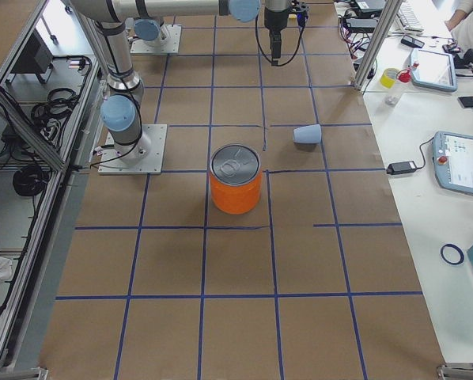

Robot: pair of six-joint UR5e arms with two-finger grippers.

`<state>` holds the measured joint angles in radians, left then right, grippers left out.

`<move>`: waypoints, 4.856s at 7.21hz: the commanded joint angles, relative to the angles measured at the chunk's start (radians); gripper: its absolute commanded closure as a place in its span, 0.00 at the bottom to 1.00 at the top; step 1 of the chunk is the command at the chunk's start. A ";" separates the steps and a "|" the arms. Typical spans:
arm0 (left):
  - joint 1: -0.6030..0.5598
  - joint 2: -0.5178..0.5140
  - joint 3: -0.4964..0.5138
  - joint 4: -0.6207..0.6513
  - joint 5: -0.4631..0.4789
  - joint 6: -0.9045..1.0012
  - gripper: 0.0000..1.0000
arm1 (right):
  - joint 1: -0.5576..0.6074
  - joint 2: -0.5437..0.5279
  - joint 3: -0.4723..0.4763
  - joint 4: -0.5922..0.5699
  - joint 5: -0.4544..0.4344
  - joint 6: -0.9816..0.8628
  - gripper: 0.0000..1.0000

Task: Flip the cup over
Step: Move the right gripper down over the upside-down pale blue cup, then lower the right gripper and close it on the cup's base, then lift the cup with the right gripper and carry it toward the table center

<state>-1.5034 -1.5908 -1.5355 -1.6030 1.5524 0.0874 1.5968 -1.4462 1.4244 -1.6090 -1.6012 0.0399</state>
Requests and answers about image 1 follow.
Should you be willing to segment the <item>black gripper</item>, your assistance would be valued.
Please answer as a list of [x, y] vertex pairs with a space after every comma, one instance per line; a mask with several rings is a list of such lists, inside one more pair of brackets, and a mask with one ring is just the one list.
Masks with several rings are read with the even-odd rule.
[[266, 4], [264, 26], [270, 35], [271, 65], [277, 66], [281, 58], [281, 32], [287, 27], [289, 6], [287, 4]]

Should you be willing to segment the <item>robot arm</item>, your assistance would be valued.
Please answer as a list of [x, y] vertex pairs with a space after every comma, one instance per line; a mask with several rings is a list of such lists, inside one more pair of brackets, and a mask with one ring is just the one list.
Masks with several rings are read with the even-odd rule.
[[272, 56], [279, 59], [281, 31], [292, 11], [290, 1], [72, 1], [71, 5], [95, 25], [110, 88], [131, 95], [139, 93], [143, 84], [131, 62], [125, 25], [128, 18], [159, 21], [170, 16], [218, 15], [249, 22], [258, 17], [261, 5], [265, 5], [265, 27], [271, 38]]

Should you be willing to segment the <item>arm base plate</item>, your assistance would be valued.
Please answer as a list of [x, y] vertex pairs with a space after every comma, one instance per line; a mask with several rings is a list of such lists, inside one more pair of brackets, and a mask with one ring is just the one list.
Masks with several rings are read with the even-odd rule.
[[149, 31], [136, 32], [131, 45], [132, 55], [177, 54], [180, 48], [181, 25], [163, 24]]
[[141, 175], [161, 173], [168, 126], [144, 124], [138, 145], [124, 155], [132, 146], [116, 145], [104, 150], [98, 165], [100, 175]]

